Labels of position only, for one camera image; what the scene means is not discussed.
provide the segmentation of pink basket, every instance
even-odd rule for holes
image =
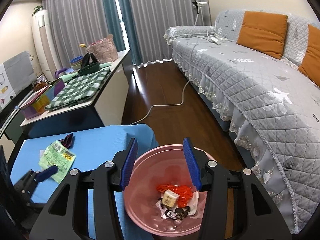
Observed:
[[[156,187],[163,184],[187,185],[193,188],[183,145],[160,146],[135,161],[129,185],[124,190],[124,206],[129,217],[142,229],[158,236],[185,236],[198,231],[207,192],[199,193],[196,214],[188,216],[179,226],[175,226],[172,220],[161,219],[161,212],[156,207],[160,197]]]
[[[113,42],[112,34],[109,34],[103,40],[92,43],[89,47],[85,48],[85,51],[93,53],[101,64],[113,62],[118,58],[118,52]]]

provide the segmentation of potted plant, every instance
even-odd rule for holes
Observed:
[[[32,16],[35,15],[38,11],[41,11],[42,9],[43,9],[42,5],[38,5],[37,7],[35,7]]]

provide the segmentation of wooden floor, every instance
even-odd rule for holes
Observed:
[[[174,62],[150,64],[134,69],[124,109],[123,124],[143,118],[152,105],[181,103],[187,79]],[[224,167],[238,171],[244,167],[228,133],[223,132],[198,93],[188,84],[184,104],[154,107],[142,121],[150,126],[159,145],[182,144],[190,137],[193,145],[214,157]],[[228,199],[226,237],[232,234],[232,199]]]

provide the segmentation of pink basin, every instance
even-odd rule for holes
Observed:
[[[136,160],[124,191],[124,205],[129,217],[142,229],[158,236],[185,236],[198,231],[207,193],[200,192],[197,213],[176,225],[171,219],[162,219],[156,207],[160,198],[156,187],[163,184],[187,185],[195,191],[181,144],[155,148]]]

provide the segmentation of gray quilted sofa cover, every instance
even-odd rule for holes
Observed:
[[[256,163],[252,170],[291,233],[298,233],[320,201],[320,88],[297,71],[307,49],[308,24],[319,26],[287,14],[284,56],[278,60],[236,44],[244,12],[223,11],[208,27],[220,45],[206,40],[205,26],[171,27],[164,38],[199,92],[230,112],[230,128],[239,113],[257,134],[262,145],[250,140],[250,133],[244,137]]]

